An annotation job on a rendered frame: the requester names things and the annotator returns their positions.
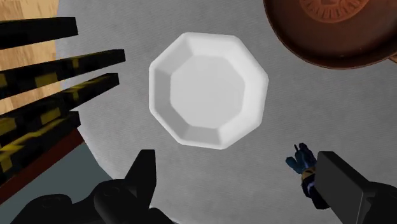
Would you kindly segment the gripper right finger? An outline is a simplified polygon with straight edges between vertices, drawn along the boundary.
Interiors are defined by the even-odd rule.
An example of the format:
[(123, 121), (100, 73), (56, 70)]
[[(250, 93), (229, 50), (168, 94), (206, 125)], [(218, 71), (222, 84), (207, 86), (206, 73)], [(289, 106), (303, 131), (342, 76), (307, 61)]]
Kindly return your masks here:
[(397, 187), (367, 180), (333, 151), (317, 154), (315, 186), (342, 224), (397, 224)]

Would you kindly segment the black and yellow chair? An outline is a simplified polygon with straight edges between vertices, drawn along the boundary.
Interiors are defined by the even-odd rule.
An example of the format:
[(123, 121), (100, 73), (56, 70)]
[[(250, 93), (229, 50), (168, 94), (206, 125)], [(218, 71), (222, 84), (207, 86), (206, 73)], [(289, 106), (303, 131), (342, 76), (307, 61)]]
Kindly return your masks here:
[[(78, 35), (74, 17), (0, 21), (0, 50)], [(0, 71), (0, 99), (125, 62), (105, 50)], [(75, 108), (119, 85), (106, 73), (0, 115), (0, 205), (83, 142)]]

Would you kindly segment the blue and black figure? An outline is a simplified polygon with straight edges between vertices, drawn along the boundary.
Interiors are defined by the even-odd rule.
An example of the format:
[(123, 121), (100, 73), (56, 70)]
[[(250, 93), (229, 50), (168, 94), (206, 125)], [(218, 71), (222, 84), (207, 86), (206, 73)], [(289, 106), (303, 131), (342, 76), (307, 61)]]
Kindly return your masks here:
[(294, 145), (295, 156), (287, 157), (285, 162), (297, 174), (301, 175), (301, 187), (306, 197), (310, 198), (318, 210), (329, 209), (330, 206), (322, 198), (315, 187), (317, 159), (305, 143)]

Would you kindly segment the white octagonal bowl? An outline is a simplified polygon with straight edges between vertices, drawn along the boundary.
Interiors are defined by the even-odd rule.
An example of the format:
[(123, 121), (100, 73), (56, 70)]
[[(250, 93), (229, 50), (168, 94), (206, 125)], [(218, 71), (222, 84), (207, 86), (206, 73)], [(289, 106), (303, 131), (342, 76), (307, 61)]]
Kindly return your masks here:
[(150, 112), (179, 144), (223, 150), (262, 122), (269, 78), (236, 36), (183, 33), (148, 71)]

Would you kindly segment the brown round plate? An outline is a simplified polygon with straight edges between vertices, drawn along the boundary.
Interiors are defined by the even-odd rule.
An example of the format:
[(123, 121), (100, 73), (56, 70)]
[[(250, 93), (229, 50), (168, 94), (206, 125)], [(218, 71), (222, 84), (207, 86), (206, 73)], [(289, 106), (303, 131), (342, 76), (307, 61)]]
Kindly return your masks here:
[(397, 55), (397, 0), (263, 0), (279, 41), (328, 69), (356, 69)]

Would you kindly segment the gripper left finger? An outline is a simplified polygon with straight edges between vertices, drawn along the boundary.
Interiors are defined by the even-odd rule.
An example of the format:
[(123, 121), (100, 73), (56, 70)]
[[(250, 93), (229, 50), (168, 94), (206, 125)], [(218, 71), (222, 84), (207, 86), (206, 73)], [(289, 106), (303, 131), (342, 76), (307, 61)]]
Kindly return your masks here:
[(10, 224), (174, 224), (150, 206), (156, 183), (155, 150), (141, 150), (123, 179), (99, 183), (76, 203), (64, 194), (40, 196)]

